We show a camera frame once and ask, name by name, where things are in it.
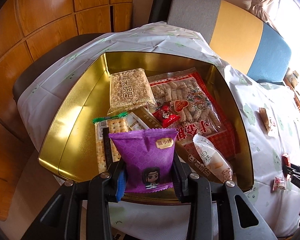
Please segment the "gold-brown snack pouch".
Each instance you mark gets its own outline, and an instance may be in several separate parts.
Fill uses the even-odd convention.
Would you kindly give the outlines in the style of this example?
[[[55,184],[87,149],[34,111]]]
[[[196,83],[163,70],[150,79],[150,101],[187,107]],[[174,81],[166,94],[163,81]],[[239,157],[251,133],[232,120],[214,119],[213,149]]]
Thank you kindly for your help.
[[[140,176],[146,188],[168,182],[176,133],[171,128],[162,128],[145,108],[128,113],[127,125],[134,132],[125,144],[133,178]]]

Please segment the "purple snack packet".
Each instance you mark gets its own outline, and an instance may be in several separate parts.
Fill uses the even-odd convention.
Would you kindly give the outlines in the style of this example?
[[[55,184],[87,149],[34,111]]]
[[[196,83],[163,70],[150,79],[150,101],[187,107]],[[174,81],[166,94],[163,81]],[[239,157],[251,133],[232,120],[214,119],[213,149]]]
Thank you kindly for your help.
[[[174,128],[110,133],[126,163],[127,193],[152,193],[173,187],[170,169],[177,134]]]

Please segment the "white transparent biscuit packet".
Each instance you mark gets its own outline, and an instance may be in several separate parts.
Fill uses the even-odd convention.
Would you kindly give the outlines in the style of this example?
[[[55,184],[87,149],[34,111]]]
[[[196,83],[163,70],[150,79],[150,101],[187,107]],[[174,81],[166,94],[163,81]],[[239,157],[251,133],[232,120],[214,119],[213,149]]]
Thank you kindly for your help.
[[[204,165],[213,175],[222,183],[232,180],[232,168],[209,139],[196,134],[193,143]]]

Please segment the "small red candy packet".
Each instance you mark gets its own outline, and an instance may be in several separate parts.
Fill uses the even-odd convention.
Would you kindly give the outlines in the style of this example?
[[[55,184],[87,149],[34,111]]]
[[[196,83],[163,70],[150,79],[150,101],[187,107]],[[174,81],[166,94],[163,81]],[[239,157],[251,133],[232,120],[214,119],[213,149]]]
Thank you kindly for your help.
[[[172,111],[170,102],[163,103],[154,113],[153,116],[161,123],[163,128],[180,120],[180,116]]]

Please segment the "green-edged cracker pack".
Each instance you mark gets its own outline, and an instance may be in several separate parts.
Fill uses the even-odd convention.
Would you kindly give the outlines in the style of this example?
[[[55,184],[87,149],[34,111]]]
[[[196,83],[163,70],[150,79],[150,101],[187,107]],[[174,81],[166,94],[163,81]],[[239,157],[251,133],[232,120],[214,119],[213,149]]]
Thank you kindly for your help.
[[[106,172],[111,163],[119,161],[121,155],[116,149],[109,135],[113,133],[128,132],[127,112],[115,116],[99,117],[93,119],[96,134],[96,154],[98,172]]]

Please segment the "brown crumb pastry packet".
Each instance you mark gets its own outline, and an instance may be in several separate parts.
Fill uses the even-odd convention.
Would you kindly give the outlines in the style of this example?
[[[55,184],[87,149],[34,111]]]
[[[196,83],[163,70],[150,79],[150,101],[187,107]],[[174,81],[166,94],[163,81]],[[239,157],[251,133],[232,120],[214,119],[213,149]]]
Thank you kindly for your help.
[[[267,134],[269,134],[273,130],[273,122],[271,117],[267,114],[267,111],[265,108],[260,107],[259,108],[259,114],[260,117],[264,123],[264,126],[266,128]]]

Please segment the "red checkered rice-stick snack bag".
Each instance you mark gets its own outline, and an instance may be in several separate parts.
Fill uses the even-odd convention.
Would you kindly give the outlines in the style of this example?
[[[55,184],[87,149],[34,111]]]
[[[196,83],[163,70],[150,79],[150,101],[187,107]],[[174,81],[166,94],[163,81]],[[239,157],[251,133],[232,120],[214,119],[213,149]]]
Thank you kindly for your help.
[[[185,148],[185,156],[191,161],[200,160],[193,144],[193,137],[199,134],[209,139],[226,160],[234,159],[235,129],[195,69],[151,76],[148,80],[157,109],[170,102],[172,111],[180,116],[168,127],[178,131],[177,142]]]

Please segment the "puffed rice cake pack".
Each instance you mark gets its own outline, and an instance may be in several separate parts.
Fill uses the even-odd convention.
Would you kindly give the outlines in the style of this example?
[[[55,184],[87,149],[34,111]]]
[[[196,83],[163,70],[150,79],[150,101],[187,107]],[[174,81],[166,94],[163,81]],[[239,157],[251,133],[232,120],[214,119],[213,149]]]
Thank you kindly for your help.
[[[108,115],[117,115],[147,105],[157,107],[144,69],[137,68],[110,75]]]

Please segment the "long red candy packet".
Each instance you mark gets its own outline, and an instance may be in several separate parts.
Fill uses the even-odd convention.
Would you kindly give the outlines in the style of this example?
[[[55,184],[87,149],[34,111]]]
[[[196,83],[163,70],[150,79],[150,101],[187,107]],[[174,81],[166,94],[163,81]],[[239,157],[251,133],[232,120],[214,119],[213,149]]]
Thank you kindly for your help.
[[[282,163],[285,166],[291,167],[290,158],[288,153],[284,153],[282,155]]]

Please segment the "white pink-flower candy packet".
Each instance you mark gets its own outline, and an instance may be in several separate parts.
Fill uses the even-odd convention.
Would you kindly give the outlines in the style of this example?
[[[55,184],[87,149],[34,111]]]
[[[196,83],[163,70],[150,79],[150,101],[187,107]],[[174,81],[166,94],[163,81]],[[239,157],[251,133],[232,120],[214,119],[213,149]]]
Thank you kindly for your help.
[[[275,176],[272,191],[285,190],[285,189],[286,189],[286,180],[285,180],[285,178]]]

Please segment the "white green-cloud tablecloth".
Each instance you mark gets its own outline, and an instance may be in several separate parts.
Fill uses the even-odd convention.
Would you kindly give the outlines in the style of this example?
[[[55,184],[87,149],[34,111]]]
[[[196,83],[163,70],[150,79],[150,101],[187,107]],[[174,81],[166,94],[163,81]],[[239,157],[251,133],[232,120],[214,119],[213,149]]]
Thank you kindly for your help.
[[[191,168],[213,177],[212,158],[193,140],[217,138],[247,199],[277,237],[299,231],[300,189],[283,156],[300,165],[300,113],[284,85],[256,82],[221,59],[198,32],[163,22],[88,41],[76,36],[43,57],[44,69],[16,81],[17,108],[41,164],[64,179],[99,173],[93,119],[137,111],[151,119],[170,104],[176,146]]]

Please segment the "boxes on side table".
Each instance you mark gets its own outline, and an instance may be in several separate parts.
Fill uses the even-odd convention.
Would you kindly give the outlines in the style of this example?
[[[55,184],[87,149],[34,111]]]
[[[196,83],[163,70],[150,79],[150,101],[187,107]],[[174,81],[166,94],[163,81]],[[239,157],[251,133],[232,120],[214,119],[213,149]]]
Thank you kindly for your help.
[[[298,82],[298,77],[299,77],[299,74],[295,70],[289,76],[289,82],[290,82],[290,84],[292,85],[293,88],[295,88],[299,83]]]

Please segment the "gold metal tin box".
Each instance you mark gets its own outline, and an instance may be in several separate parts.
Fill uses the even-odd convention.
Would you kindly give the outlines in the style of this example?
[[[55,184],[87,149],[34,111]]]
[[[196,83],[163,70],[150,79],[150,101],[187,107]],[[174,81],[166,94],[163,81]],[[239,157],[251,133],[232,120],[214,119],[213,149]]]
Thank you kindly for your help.
[[[61,104],[39,152],[39,163],[55,175],[76,182],[98,174],[93,119],[109,109],[109,76],[143,68],[147,76],[196,68],[238,135],[240,149],[232,161],[238,186],[253,188],[253,161],[244,123],[226,84],[214,63],[186,57],[143,51],[112,51],[98,57],[78,79]]]

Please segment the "black rolled mat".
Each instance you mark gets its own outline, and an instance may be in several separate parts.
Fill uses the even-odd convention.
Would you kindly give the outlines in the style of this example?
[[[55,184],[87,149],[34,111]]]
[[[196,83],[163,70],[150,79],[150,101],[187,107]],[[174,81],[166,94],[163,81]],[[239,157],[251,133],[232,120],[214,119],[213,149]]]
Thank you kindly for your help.
[[[153,0],[148,23],[167,21],[172,0]]]

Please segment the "wooden panel cabinet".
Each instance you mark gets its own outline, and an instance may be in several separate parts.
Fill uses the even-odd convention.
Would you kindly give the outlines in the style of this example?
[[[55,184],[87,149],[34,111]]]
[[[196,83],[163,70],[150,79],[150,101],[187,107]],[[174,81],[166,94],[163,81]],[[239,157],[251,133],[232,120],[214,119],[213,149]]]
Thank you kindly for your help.
[[[133,0],[0,0],[0,220],[33,150],[17,100],[54,61],[132,26]]]

